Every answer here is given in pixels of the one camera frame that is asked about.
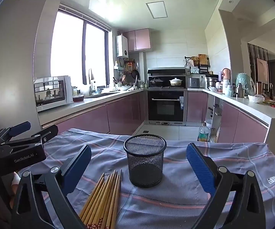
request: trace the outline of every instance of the ceiling light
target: ceiling light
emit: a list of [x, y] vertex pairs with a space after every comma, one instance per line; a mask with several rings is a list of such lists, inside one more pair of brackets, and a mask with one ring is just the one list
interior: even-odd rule
[[152, 18], [167, 18], [167, 12], [164, 1], [146, 3]]

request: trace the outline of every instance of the pink cabinet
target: pink cabinet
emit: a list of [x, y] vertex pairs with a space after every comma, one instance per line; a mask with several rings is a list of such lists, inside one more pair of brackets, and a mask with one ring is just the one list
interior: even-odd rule
[[220, 132], [218, 136], [218, 143], [233, 143], [239, 110], [228, 104], [223, 103], [223, 110], [221, 116]]
[[266, 128], [253, 118], [239, 112], [233, 143], [263, 143], [266, 134]]
[[137, 50], [150, 48], [150, 35], [149, 28], [140, 29], [135, 31], [135, 44]]
[[91, 110], [74, 118], [63, 121], [58, 126], [58, 134], [70, 128], [98, 133], [109, 133], [109, 124], [106, 106]]
[[135, 31], [130, 31], [123, 33], [123, 35], [128, 39], [128, 51], [135, 51], [136, 44], [135, 44]]
[[111, 134], [132, 135], [144, 122], [144, 104], [140, 102], [140, 93], [142, 92], [125, 96], [106, 105]]
[[149, 28], [123, 33], [128, 39], [128, 51], [141, 51], [151, 48]]
[[205, 119], [207, 95], [203, 92], [188, 92], [187, 122], [202, 122]]

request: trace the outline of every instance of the wire mesh cup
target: wire mesh cup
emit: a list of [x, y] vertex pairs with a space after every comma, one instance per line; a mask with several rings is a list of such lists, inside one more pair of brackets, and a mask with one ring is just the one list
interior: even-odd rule
[[141, 134], [124, 142], [129, 179], [135, 186], [149, 188], [162, 180], [166, 141], [157, 135]]

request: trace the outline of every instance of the floor tile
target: floor tile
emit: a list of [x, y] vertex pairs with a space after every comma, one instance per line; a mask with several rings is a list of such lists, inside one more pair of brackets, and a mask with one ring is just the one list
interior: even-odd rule
[[138, 134], [143, 131], [149, 131], [149, 134], [155, 134], [163, 137], [165, 140], [179, 140], [179, 126], [163, 126], [145, 124], [139, 130]]
[[199, 127], [183, 127], [179, 128], [179, 140], [193, 140], [198, 138]]

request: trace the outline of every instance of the window frame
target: window frame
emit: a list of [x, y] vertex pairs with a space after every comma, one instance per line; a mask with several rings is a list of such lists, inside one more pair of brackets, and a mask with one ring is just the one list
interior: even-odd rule
[[62, 9], [58, 9], [57, 12], [61, 12], [61, 13], [64, 13], [64, 14], [67, 14], [67, 15], [70, 15], [70, 16], [74, 16], [78, 19], [81, 19], [84, 21], [84, 25], [83, 25], [83, 34], [82, 34], [82, 56], [81, 56], [81, 68], [82, 68], [82, 80], [83, 80], [83, 84], [84, 85], [87, 85], [89, 84], [88, 83], [88, 79], [87, 79], [87, 75], [86, 75], [86, 29], [87, 29], [87, 24], [90, 24], [102, 31], [104, 31], [105, 33], [105, 70], [106, 70], [106, 85], [109, 85], [110, 83], [110, 74], [109, 74], [109, 55], [108, 55], [108, 50], [109, 50], [109, 46], [108, 46], [108, 31], [97, 26], [96, 24], [86, 20], [86, 19], [83, 19], [79, 16], [76, 16], [72, 13], [69, 13], [67, 11], [64, 11]]

